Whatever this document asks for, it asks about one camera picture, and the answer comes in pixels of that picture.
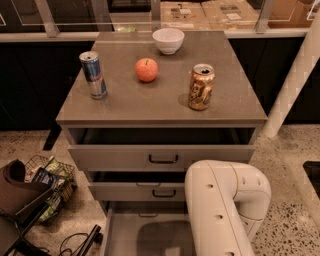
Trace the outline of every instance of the speckled floor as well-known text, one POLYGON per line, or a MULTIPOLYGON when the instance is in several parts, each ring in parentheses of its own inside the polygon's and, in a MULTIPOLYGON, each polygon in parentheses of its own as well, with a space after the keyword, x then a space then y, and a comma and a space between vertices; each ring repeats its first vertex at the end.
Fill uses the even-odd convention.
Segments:
MULTIPOLYGON (((27 162, 33 155, 49 157, 74 165, 67 141, 61 134, 51 151, 43 151, 48 131, 0 132, 0 166, 13 159, 27 162)), ((256 256, 320 255, 320 201, 303 163, 320 161, 320 126, 283 126, 275 138, 260 136, 250 162, 269 179, 272 200, 267 217, 252 241, 256 256)), ((62 241, 74 233, 90 233, 95 224, 104 228, 105 216, 87 188, 82 172, 76 172, 79 188, 51 226, 33 227, 27 238, 37 246, 59 255, 62 241)), ((82 237, 67 247, 75 249, 82 237)), ((98 255, 94 244, 87 255, 98 255)))

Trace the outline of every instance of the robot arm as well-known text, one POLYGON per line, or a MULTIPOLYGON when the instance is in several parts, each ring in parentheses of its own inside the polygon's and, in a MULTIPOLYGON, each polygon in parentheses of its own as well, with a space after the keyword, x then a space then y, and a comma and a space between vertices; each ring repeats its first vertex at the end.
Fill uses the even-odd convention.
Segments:
POLYGON ((198 256, 254 255, 250 240, 271 198, 267 178, 240 163, 199 161, 188 169, 185 190, 198 256))

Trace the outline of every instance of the white pole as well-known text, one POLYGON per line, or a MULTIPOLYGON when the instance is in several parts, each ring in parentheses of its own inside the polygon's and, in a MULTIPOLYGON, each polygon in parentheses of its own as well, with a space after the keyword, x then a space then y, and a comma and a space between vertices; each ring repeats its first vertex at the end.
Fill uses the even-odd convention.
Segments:
POLYGON ((291 107, 320 57, 320 11, 316 14, 284 84, 269 113, 262 132, 267 137, 277 135, 291 107))

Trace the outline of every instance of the glass panel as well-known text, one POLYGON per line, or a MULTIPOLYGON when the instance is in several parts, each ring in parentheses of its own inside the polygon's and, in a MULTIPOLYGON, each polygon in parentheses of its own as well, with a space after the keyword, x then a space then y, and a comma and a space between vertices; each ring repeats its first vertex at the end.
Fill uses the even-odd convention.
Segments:
POLYGON ((319 9, 319 0, 275 0, 270 19, 270 28, 310 27, 319 9))
POLYGON ((151 31, 150 0, 107 0, 110 20, 117 32, 151 31))
POLYGON ((47 0, 57 25, 97 23, 92 2, 83 0, 47 0))
POLYGON ((4 26, 6 26, 6 25, 7 25, 7 24, 6 24, 6 22, 4 21, 2 15, 1 15, 1 13, 0 13, 0 27, 4 27, 4 26))
POLYGON ((34 0, 11 0, 22 25, 43 24, 34 0))
POLYGON ((236 30, 255 28, 262 6, 254 0, 161 2, 162 27, 183 30, 236 30))

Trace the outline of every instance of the soda can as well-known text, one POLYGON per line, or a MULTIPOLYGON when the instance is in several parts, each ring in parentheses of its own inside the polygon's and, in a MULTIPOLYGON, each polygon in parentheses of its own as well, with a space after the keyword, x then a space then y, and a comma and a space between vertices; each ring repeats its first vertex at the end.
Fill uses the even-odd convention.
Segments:
POLYGON ((189 107, 204 110, 209 107, 214 85, 214 70, 209 64, 197 64, 191 72, 189 107))
POLYGON ((98 53, 94 51, 83 52, 80 54, 79 59, 86 76, 91 97, 101 99, 107 94, 107 89, 100 69, 98 53))

